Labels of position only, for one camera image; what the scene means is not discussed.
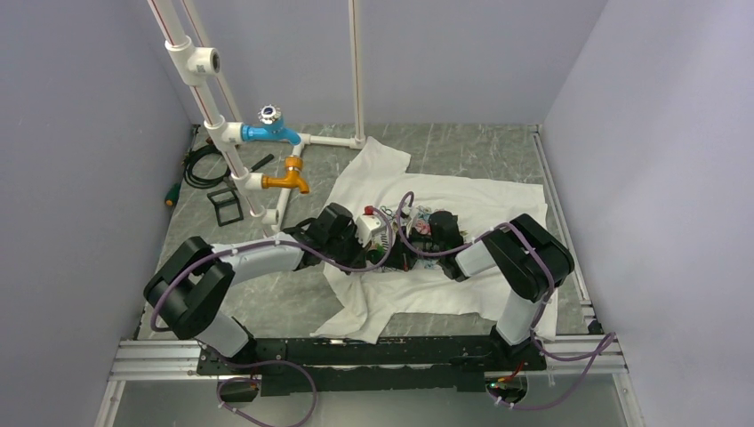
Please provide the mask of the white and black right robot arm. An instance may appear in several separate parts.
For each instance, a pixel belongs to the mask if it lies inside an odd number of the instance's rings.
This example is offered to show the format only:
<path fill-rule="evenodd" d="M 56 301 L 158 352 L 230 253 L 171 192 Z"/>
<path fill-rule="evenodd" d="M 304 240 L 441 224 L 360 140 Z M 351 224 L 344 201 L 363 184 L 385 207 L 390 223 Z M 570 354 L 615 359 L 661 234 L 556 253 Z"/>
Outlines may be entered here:
<path fill-rule="evenodd" d="M 501 369 L 520 362 L 525 350 L 538 342 L 534 331 L 555 290 L 574 272 L 568 249 L 530 214 L 522 213 L 465 243 L 457 221 L 440 222 L 431 233 L 436 252 L 412 245 L 400 227 L 397 235 L 405 247 L 424 258 L 436 258 L 452 280 L 464 281 L 488 270 L 498 270 L 509 286 L 509 297 L 490 333 L 490 357 Z"/>

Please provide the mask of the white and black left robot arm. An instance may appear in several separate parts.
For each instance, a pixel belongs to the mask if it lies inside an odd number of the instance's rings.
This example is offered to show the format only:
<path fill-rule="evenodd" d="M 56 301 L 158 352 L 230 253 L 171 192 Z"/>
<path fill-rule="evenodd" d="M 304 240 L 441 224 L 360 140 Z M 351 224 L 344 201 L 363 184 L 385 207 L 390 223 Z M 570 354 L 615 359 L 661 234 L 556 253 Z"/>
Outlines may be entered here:
<path fill-rule="evenodd" d="M 384 261 L 368 260 L 368 247 L 377 237 L 390 235 L 389 217 L 379 209 L 368 206 L 355 216 L 331 203 L 318 216 L 268 238 L 211 245 L 191 237 L 144 288 L 153 309 L 150 326 L 207 345 L 229 371 L 242 374 L 258 359 L 257 342 L 239 321 L 221 312 L 232 286 L 321 262 L 345 274 L 375 270 Z"/>

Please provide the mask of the white floral print t-shirt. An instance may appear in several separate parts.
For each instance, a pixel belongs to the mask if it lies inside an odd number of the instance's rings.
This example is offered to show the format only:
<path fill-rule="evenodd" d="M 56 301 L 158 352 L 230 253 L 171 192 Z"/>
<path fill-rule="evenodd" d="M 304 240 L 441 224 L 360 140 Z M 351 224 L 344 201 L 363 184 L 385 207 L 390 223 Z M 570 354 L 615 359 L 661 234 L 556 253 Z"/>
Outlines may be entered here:
<path fill-rule="evenodd" d="M 545 224 L 548 206 L 540 184 L 408 173 L 411 157 L 370 138 L 341 172 L 329 198 L 353 214 L 365 206 L 397 207 L 408 191 L 415 204 L 444 209 L 457 215 L 461 230 L 477 237 L 501 222 L 530 214 Z M 376 342 L 396 313 L 465 315 L 497 320 L 509 299 L 510 287 L 497 269 L 486 270 L 462 282 L 448 278 L 433 263 L 408 272 L 370 271 L 346 275 L 324 267 L 341 311 L 320 326 L 316 336 Z"/>

